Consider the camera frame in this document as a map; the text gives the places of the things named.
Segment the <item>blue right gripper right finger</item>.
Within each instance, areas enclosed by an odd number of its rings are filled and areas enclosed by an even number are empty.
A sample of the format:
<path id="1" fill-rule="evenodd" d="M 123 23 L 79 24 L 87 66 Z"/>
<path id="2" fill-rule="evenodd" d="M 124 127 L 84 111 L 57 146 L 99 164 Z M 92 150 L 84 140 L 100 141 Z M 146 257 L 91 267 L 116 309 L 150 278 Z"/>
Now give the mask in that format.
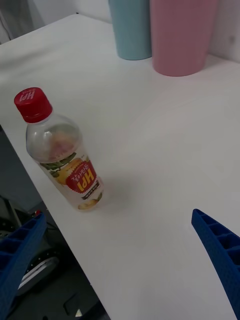
<path id="1" fill-rule="evenodd" d="M 199 209 L 193 210 L 191 224 L 240 319 L 240 237 Z"/>

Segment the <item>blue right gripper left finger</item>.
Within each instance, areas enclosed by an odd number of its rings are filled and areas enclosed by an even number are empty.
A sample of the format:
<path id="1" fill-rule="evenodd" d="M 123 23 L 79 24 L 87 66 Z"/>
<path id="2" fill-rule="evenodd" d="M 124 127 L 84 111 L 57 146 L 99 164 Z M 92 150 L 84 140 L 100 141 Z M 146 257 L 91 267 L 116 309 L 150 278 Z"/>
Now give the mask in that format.
<path id="1" fill-rule="evenodd" d="M 2 320 L 8 316 L 19 285 L 46 228 L 46 217 L 40 213 L 0 243 L 0 319 Z"/>

